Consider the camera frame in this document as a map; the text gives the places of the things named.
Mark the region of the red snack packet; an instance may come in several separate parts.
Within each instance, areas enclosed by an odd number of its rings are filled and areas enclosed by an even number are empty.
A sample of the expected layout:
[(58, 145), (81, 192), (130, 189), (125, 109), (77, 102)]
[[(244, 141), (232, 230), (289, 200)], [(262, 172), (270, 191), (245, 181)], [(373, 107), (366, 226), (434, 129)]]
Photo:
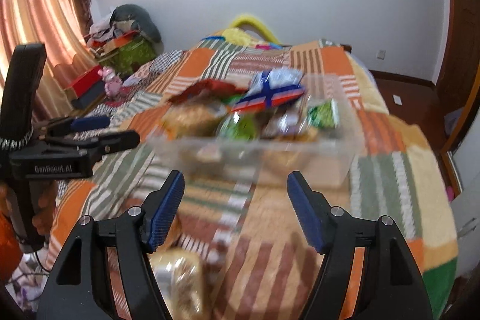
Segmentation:
[(247, 91), (246, 88), (225, 82), (219, 79), (202, 79), (199, 82), (189, 86), (182, 93), (172, 96), (168, 102), (174, 105), (182, 104), (198, 96), (228, 98), (236, 95), (242, 95)]

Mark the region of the clear plastic storage box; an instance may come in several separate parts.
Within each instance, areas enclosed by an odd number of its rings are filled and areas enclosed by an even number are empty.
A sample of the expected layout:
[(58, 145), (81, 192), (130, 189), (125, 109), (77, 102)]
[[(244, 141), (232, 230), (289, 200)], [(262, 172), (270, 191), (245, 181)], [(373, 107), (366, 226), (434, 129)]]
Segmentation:
[(337, 76), (310, 74), (302, 84), (307, 107), (328, 106), (335, 121), (314, 129), (309, 140), (170, 140), (157, 132), (147, 142), (165, 167), (191, 177), (282, 187), (290, 172), (301, 171), (315, 190), (339, 188), (361, 150), (360, 122)]

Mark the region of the green snack packet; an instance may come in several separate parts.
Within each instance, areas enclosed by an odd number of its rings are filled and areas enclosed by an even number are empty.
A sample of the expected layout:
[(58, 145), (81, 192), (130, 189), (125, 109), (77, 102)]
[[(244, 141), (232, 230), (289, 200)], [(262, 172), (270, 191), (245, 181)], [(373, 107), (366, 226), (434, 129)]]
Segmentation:
[(339, 124), (335, 99), (327, 99), (307, 108), (307, 122), (317, 129), (335, 129)]

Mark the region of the brown snack bag green clip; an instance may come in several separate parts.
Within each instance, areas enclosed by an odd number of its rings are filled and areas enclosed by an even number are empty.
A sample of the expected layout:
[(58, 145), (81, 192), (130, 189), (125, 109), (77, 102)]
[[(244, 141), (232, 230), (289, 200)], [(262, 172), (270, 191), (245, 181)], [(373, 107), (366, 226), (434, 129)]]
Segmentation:
[(297, 107), (278, 110), (267, 122), (261, 132), (263, 138), (271, 139), (281, 136), (298, 136), (304, 134), (308, 127), (304, 111)]

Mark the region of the white blue snack bag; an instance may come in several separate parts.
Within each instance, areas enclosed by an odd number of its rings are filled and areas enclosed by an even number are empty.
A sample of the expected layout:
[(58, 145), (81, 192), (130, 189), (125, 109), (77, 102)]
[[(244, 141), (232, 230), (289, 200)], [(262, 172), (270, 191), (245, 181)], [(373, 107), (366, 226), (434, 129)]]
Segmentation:
[(233, 105), (233, 112), (261, 112), (289, 104), (306, 92), (302, 71), (275, 68), (253, 76), (248, 91)]

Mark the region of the yellow puffed snack bag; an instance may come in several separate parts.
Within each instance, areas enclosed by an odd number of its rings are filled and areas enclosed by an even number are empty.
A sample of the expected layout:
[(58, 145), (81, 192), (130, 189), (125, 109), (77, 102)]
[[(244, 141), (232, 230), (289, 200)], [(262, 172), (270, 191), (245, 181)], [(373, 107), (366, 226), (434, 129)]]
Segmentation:
[(216, 101), (181, 104), (168, 109), (161, 127), (173, 140), (212, 136), (227, 113), (226, 106)]

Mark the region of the red box on nightstand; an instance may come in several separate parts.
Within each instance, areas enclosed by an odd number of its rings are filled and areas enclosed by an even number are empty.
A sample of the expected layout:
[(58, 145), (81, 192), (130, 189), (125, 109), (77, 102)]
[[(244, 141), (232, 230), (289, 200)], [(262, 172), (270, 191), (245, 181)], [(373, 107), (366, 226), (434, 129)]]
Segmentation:
[(87, 109), (97, 99), (105, 96), (102, 70), (103, 68), (97, 65), (77, 77), (64, 89), (74, 109)]

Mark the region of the pink plush toy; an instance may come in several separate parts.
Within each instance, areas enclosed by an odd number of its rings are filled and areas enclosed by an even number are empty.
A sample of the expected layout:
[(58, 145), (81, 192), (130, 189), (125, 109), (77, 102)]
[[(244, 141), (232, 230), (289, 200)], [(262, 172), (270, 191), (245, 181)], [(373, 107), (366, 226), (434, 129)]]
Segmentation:
[(109, 98), (117, 98), (123, 85), (123, 81), (120, 79), (120, 76), (116, 74), (112, 67), (102, 67), (97, 73), (104, 83), (106, 95)]

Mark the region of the bread pack in plastic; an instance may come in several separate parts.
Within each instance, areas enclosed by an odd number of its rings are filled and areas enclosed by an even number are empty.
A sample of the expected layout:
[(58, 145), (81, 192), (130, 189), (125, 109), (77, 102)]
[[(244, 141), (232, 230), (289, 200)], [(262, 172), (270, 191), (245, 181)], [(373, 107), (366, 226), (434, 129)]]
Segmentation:
[(173, 319), (210, 319), (211, 304), (198, 255), (173, 248), (156, 251), (150, 263)]

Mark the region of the clutter pile with green bag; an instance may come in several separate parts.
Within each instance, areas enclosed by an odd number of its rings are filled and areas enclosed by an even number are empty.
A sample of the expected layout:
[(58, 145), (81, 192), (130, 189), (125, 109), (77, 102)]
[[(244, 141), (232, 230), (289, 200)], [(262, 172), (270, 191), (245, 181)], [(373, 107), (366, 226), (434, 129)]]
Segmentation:
[(123, 4), (90, 26), (86, 46), (99, 64), (125, 78), (155, 59), (162, 43), (160, 30), (150, 14), (135, 4)]

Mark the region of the orange striped curtain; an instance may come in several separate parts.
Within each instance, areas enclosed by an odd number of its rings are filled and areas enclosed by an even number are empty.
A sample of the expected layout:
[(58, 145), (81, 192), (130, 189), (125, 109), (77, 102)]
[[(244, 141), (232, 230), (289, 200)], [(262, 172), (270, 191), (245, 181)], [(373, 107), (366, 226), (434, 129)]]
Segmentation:
[(93, 23), (91, 0), (1, 0), (1, 78), (19, 44), (42, 43), (47, 60), (34, 103), (34, 118), (69, 114), (67, 87), (97, 62), (84, 40)]

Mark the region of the brown wooden door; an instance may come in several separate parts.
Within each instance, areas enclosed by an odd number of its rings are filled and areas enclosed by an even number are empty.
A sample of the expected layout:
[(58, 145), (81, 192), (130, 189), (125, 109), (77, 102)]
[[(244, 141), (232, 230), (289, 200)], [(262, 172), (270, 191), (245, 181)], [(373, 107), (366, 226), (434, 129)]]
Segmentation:
[(453, 130), (437, 154), (456, 150), (478, 110), (479, 0), (449, 1), (448, 40), (436, 92), (442, 112), (460, 113)]

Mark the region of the wall power socket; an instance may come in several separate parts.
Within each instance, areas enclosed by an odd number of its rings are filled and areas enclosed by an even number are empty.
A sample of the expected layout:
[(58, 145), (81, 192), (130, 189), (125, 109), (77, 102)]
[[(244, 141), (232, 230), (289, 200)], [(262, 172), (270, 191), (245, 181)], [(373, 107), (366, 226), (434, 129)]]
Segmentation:
[(377, 52), (377, 59), (383, 60), (383, 59), (385, 58), (385, 56), (386, 56), (385, 53), (386, 53), (385, 50), (380, 49), (380, 50)]

